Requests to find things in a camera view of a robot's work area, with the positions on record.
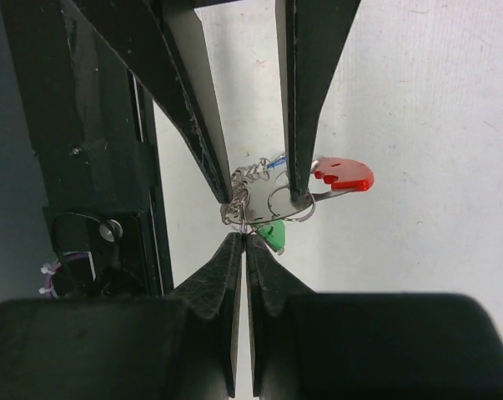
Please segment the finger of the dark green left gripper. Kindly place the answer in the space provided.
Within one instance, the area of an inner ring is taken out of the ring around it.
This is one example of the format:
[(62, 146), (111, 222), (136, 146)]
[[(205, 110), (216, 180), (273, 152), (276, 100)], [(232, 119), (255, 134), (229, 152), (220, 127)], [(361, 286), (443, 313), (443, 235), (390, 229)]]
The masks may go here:
[(74, 1), (89, 26), (177, 128), (221, 204), (229, 158), (195, 1)]
[(359, 6), (360, 0), (275, 3), (284, 148), (297, 188), (313, 161), (324, 100)]

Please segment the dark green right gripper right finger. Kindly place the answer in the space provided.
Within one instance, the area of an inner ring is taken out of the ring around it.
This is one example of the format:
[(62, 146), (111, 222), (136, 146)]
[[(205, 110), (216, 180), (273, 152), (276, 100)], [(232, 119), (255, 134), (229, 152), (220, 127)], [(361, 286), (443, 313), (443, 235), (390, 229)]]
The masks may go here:
[(455, 293), (315, 292), (246, 238), (253, 394), (262, 399), (503, 399), (503, 343)]

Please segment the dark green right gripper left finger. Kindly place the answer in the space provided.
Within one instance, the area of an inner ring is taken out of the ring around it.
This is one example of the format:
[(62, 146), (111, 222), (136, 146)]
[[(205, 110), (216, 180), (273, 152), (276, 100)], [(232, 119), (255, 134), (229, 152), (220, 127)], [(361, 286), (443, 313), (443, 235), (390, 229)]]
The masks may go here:
[(0, 399), (229, 399), (243, 238), (164, 297), (0, 303)]

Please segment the key with green tag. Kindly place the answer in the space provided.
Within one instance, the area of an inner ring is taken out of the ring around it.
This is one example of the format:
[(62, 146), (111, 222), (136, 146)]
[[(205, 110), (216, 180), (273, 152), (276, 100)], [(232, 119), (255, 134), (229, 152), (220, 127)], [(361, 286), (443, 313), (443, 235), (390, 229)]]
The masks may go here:
[(256, 232), (274, 253), (281, 255), (284, 252), (286, 228), (283, 220), (258, 224)]

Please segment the red-handled metal keyring holder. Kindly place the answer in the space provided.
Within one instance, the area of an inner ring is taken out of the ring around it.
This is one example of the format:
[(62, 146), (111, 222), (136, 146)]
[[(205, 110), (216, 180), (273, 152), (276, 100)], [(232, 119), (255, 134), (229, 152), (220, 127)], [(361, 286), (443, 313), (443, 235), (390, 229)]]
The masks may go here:
[(303, 222), (320, 201), (348, 193), (362, 193), (375, 184), (375, 175), (366, 164), (342, 157), (318, 157), (303, 169), (303, 186), (295, 186), (297, 176), (289, 170), (288, 158), (275, 169), (273, 160), (262, 158), (255, 164), (238, 167), (231, 176), (232, 199), (220, 208), (226, 225), (255, 226), (275, 220)]

